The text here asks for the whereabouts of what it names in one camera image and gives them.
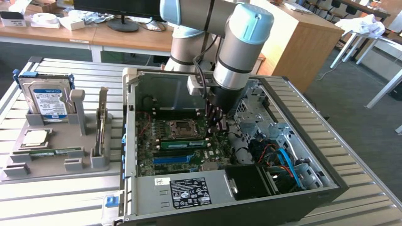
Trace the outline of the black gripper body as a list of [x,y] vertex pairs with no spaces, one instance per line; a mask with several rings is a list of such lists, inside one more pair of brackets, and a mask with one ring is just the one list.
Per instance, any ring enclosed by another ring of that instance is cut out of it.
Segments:
[[238,103],[244,88],[239,90],[224,89],[219,86],[211,87],[207,94],[207,100],[214,107],[218,107],[224,113],[227,113]]

